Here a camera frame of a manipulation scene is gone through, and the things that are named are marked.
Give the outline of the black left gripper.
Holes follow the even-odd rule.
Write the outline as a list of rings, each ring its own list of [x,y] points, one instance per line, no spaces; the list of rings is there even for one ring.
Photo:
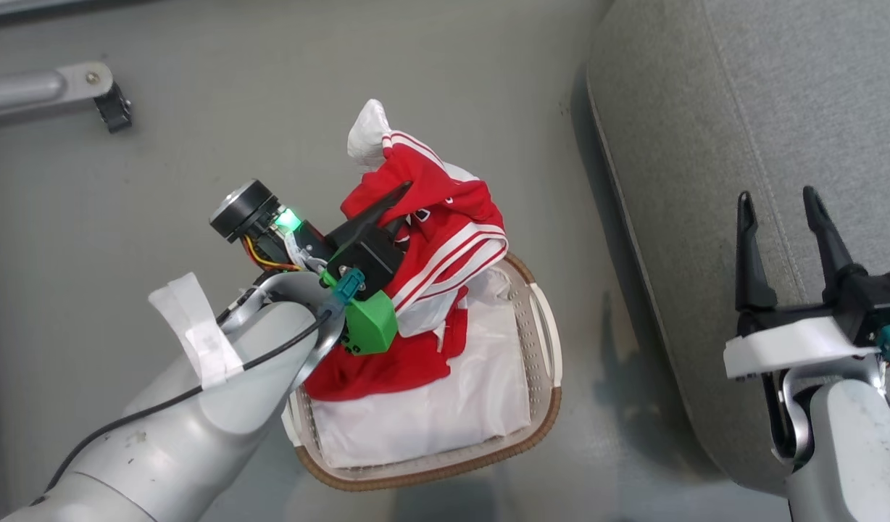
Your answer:
[[[229,244],[239,241],[264,271],[303,271],[339,280],[349,270],[361,270],[365,281],[356,293],[369,298],[393,281],[405,257],[409,215],[382,225],[386,212],[412,187],[403,182],[355,217],[328,233],[316,229],[281,204],[261,181],[249,181],[217,206],[209,224]]]

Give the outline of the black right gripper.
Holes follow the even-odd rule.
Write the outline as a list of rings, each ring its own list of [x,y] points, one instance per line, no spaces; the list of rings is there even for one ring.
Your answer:
[[[751,195],[742,191],[736,212],[736,334],[742,337],[806,318],[833,318],[852,343],[876,343],[890,325],[890,272],[869,276],[852,259],[819,192],[803,188],[807,225],[818,245],[825,288],[823,303],[777,305],[777,298],[760,275],[757,217]]]

